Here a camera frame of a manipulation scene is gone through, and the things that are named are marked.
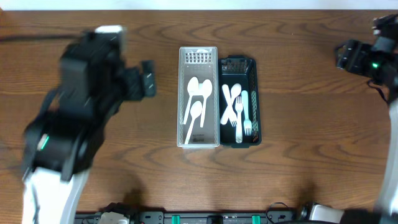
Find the white plastic spoon top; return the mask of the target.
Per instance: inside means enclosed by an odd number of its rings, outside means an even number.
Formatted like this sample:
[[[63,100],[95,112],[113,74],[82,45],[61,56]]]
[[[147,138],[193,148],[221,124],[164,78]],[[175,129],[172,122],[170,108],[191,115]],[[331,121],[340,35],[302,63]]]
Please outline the white plastic spoon top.
[[[206,79],[202,84],[201,84],[201,94],[203,96],[203,107],[201,111],[201,120],[200,120],[200,127],[202,128],[204,126],[205,122],[205,113],[206,113],[206,102],[208,97],[212,93],[212,82],[209,79]]]

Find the mint green plastic fork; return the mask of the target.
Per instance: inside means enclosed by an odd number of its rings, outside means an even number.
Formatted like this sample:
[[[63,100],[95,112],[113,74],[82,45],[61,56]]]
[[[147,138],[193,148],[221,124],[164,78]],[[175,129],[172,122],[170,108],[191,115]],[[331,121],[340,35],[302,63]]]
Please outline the mint green plastic fork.
[[[252,134],[252,122],[249,119],[249,97],[248,92],[243,90],[241,92],[242,101],[243,101],[243,110],[244,110],[244,132],[246,136],[250,136]]]

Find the white plastic spoon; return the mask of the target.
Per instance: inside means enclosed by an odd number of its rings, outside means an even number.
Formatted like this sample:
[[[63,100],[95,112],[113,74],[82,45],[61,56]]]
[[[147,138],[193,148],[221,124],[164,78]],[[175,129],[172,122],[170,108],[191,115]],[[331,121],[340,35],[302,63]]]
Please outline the white plastic spoon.
[[[206,79],[202,84],[201,84],[201,94],[203,96],[203,107],[201,111],[201,120],[200,120],[200,127],[202,128],[204,126],[205,122],[205,113],[206,113],[206,102],[208,97],[212,93],[212,82],[209,79]]]
[[[188,91],[189,98],[188,98],[187,107],[186,107],[184,119],[183,119],[184,124],[187,123],[188,115],[189,115],[189,111],[190,111],[190,105],[192,102],[192,97],[198,91],[198,86],[199,86],[198,78],[192,77],[187,85],[187,91]]]
[[[196,101],[190,108],[190,116],[191,116],[191,123],[188,128],[187,136],[185,138],[184,144],[188,144],[190,137],[192,135],[192,130],[193,130],[193,125],[195,123],[195,120],[201,115],[201,110],[202,110],[202,103],[201,101]]]

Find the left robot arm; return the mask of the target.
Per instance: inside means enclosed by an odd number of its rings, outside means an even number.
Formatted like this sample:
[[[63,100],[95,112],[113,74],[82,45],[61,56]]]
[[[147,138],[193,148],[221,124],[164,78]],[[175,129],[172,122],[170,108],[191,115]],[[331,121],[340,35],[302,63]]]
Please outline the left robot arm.
[[[25,129],[23,223],[72,223],[107,122],[125,101],[155,95],[155,65],[144,60],[63,59],[62,81]]]

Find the pink-white plastic spoon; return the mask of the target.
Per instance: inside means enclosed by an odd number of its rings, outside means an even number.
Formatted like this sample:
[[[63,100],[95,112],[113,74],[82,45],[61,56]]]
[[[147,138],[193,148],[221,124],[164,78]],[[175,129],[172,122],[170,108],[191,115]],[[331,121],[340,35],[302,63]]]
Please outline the pink-white plastic spoon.
[[[233,103],[234,103],[235,98],[241,93],[241,85],[236,83],[229,90],[230,90],[230,93],[231,93],[231,103],[232,103],[232,107],[233,107]]]

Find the cream plastic fork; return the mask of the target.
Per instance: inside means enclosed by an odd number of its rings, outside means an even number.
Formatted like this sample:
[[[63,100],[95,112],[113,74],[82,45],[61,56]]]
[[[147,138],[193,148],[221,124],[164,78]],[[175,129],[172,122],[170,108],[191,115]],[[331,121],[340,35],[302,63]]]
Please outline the cream plastic fork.
[[[240,96],[236,98],[235,110],[237,112],[237,124],[236,124],[236,143],[242,143],[243,133],[242,133],[242,118],[241,113],[243,111],[243,102]]]

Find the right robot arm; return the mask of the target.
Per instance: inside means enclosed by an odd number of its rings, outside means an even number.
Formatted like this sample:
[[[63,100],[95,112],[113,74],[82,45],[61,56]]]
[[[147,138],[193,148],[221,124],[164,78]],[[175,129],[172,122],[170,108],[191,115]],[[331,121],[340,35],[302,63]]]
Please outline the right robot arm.
[[[347,40],[335,48],[336,67],[368,77],[368,86],[387,103],[391,132],[386,170],[375,210],[397,216],[397,54],[396,41],[379,37],[373,44]]]

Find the pink-white plastic fork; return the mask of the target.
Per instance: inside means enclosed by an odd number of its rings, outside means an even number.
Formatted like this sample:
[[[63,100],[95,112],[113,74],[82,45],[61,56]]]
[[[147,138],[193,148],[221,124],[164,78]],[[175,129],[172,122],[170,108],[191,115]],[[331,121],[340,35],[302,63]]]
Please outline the pink-white plastic fork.
[[[222,91],[223,91],[224,98],[227,103],[227,107],[226,107],[223,115],[221,116],[220,123],[222,125],[225,125],[227,123],[227,121],[230,121],[232,127],[235,127],[237,125],[237,117],[233,111],[229,86],[227,84],[222,85]]]

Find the white plastic spoon bottom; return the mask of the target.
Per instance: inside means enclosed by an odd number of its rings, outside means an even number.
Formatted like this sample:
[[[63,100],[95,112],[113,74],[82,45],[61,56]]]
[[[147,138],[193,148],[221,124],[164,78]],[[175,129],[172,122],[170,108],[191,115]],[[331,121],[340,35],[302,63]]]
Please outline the white plastic spoon bottom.
[[[201,110],[202,110],[202,103],[201,101],[196,101],[190,108],[190,116],[191,116],[191,123],[188,128],[187,136],[185,138],[184,144],[188,144],[190,137],[192,135],[192,130],[193,130],[193,125],[195,123],[195,120],[201,115]]]

